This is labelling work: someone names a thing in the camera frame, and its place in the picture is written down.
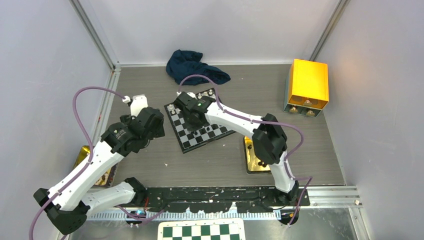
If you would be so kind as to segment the orange drawer box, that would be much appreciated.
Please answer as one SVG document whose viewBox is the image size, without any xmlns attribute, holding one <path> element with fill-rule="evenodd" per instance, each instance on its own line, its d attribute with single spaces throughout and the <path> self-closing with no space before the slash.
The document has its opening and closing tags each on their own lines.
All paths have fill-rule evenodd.
<svg viewBox="0 0 424 240">
<path fill-rule="evenodd" d="M 283 111 L 317 117 L 330 100 L 326 63 L 294 59 L 285 83 Z"/>
</svg>

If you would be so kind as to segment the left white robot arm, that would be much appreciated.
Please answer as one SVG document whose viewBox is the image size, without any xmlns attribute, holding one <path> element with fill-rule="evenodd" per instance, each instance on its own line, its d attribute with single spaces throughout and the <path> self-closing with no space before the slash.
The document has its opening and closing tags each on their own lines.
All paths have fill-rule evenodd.
<svg viewBox="0 0 424 240">
<path fill-rule="evenodd" d="M 144 107 L 138 115 L 122 115 L 101 135 L 90 154 L 61 182 L 50 189 L 39 188 L 33 195 L 44 207 L 51 223 L 63 234 L 79 229 L 88 217 L 105 209 L 145 203 L 146 188 L 135 178 L 95 193 L 88 190 L 107 170 L 130 153 L 138 153 L 150 141 L 165 135 L 164 115 L 157 108 Z"/>
</svg>

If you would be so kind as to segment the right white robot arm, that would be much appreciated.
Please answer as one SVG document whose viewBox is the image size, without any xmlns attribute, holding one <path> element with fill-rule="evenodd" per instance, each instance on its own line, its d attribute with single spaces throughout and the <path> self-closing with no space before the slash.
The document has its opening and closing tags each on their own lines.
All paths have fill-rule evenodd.
<svg viewBox="0 0 424 240">
<path fill-rule="evenodd" d="M 173 104 L 194 130 L 219 125 L 248 137 L 255 156 L 270 168 L 279 202 L 288 206 L 297 199 L 299 182 L 288 163 L 288 137 L 274 115 L 247 114 L 224 105 L 218 97 L 196 98 L 193 93 L 184 91 L 178 92 Z"/>
</svg>

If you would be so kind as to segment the black white chess board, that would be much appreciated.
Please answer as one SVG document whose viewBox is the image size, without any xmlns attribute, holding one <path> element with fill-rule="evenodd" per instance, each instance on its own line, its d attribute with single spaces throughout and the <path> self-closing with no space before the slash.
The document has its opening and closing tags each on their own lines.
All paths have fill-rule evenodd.
<svg viewBox="0 0 424 240">
<path fill-rule="evenodd" d="M 216 91 L 214 88 L 209 88 L 198 93 L 188 92 L 188 94 L 191 97 L 196 97 L 197 99 L 200 99 L 203 96 L 216 99 Z M 200 128 L 199 130 L 189 131 L 186 128 L 186 123 L 181 110 L 174 105 L 174 102 L 166 104 L 164 108 L 180 148 L 184 154 L 200 148 L 207 143 L 235 133 L 234 130 L 230 130 L 223 125 L 216 123 L 210 124 L 209 122 L 208 125 Z"/>
</svg>

